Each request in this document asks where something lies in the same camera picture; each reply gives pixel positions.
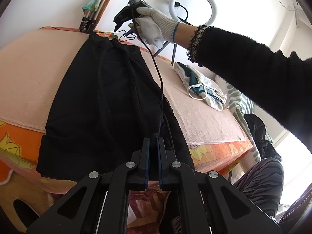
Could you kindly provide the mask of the right forearm in black sleeve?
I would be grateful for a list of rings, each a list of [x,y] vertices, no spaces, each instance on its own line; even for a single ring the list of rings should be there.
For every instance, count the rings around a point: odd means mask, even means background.
[[[311,59],[286,57],[264,44],[217,27],[179,24],[175,42],[252,99],[311,149]]]

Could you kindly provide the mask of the right hand in white glove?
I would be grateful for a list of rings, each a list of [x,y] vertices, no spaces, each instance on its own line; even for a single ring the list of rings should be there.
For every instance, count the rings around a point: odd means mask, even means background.
[[[137,32],[144,43],[161,48],[165,41],[174,43],[174,36],[179,21],[171,19],[161,11],[149,8],[138,7],[140,17],[135,23],[129,24],[133,32]]]

